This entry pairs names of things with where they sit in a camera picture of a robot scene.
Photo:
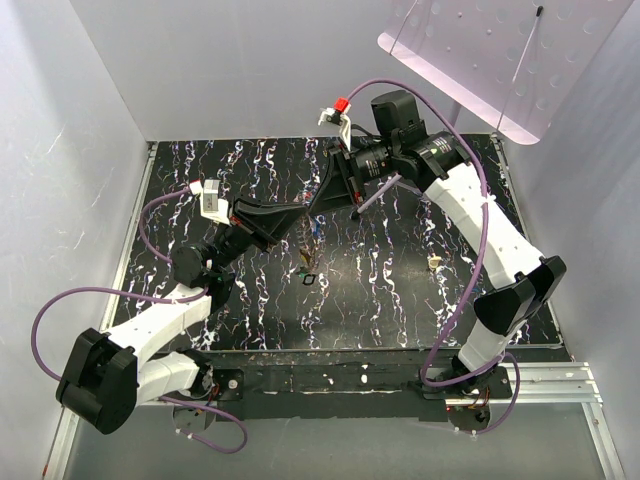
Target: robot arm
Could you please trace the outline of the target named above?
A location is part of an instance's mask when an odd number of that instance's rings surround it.
[[[154,305],[105,333],[89,329],[81,334],[56,398],[102,433],[111,433],[137,404],[172,391],[200,388],[210,371],[199,360],[177,352],[150,359],[173,337],[226,303],[234,277],[225,267],[252,245],[270,251],[302,215],[360,205],[366,198],[367,182],[396,172],[440,206],[476,251],[481,206],[489,202],[484,266],[494,290],[476,299],[478,319],[453,359],[451,376],[477,370],[502,353],[524,322],[548,300],[566,266],[559,257],[544,258],[493,199],[480,195],[479,179],[467,163],[466,152],[451,134],[427,135],[412,95],[391,92],[374,99],[372,108],[380,141],[350,151],[343,139],[343,144],[336,142],[329,148],[328,168],[310,205],[262,204],[242,197],[227,203],[218,198],[216,181],[192,184],[192,193],[200,196],[201,214],[219,225],[212,243],[186,245],[172,252],[174,279],[179,285],[167,298],[192,297],[205,288],[206,295],[189,303]],[[348,122],[343,118],[348,105],[340,109],[324,117]]]
[[[467,164],[460,164],[447,174],[446,179],[436,179],[424,196],[451,218],[477,252],[482,231],[481,207],[485,202],[480,194],[480,181]],[[474,303],[478,319],[454,361],[455,376],[477,370],[504,352],[566,272],[560,257],[544,258],[516,230],[493,198],[486,201],[490,221],[483,265],[494,290]]]

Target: gray wall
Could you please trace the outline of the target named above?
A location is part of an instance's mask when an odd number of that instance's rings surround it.
[[[491,415],[504,409],[493,406]],[[111,435],[82,422],[65,480],[603,478],[580,404],[518,405],[509,421],[477,441],[450,424],[414,418],[248,420],[249,442],[237,455],[176,435],[171,411],[139,407]],[[226,446],[242,438],[231,422],[216,422],[204,436]]]
[[[533,238],[568,274],[553,305],[591,363],[628,478],[640,478],[640,2],[576,84],[543,140],[507,156]]]
[[[334,134],[320,108],[380,76],[452,105],[378,47],[388,0],[71,3],[147,140]],[[369,100],[388,88],[363,92],[352,119],[373,128]],[[489,131],[470,113],[459,126]]]
[[[68,1],[0,1],[0,478],[39,478],[60,415],[29,332],[50,297],[109,285],[146,144]],[[40,346],[57,372],[105,296],[64,300]]]

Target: black marbled table surface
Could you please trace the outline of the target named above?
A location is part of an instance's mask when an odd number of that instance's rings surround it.
[[[480,154],[491,193],[520,228],[505,176],[488,135],[466,135]],[[264,202],[309,198],[326,168],[328,138],[271,138],[161,142],[145,203],[206,177],[221,181],[223,196],[245,194]],[[369,186],[372,192],[375,185]],[[350,209],[325,216],[311,233],[319,252],[319,277],[311,287],[295,275],[300,265],[295,229],[271,254],[251,248],[231,264],[236,285],[229,302],[207,322],[194,325],[173,347],[201,349],[343,349],[429,347],[454,311],[469,281],[475,254],[437,205],[392,188],[358,222]],[[160,251],[212,239],[215,226],[184,195],[152,211],[151,241]],[[427,258],[442,257],[431,272]],[[175,283],[170,267],[136,238],[123,290],[163,296]],[[489,288],[478,283],[475,293]],[[114,324],[149,306],[122,299]],[[475,316],[470,304],[448,339],[461,345]],[[518,334],[519,344],[557,344],[545,307]]]

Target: red cap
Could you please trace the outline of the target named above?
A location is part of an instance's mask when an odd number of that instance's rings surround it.
[[[347,109],[348,106],[349,106],[349,100],[347,100],[344,97],[340,97],[338,100],[336,100],[336,103],[333,105],[333,108],[335,108],[337,111],[342,113]]]

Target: white wall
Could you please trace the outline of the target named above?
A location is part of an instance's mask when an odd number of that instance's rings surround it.
[[[334,134],[317,126],[320,108],[372,77],[452,105],[378,47],[389,0],[71,3],[148,140]],[[374,128],[369,101],[388,88],[363,92],[352,119]],[[490,131],[468,112],[458,125]]]
[[[54,294],[110,285],[146,143],[68,1],[0,1],[0,478],[39,478],[60,405],[29,348]],[[106,298],[64,300],[44,321],[64,367]]]
[[[640,2],[542,141],[509,145],[524,216],[568,273],[553,305],[569,349],[590,362],[629,479],[640,478]]]

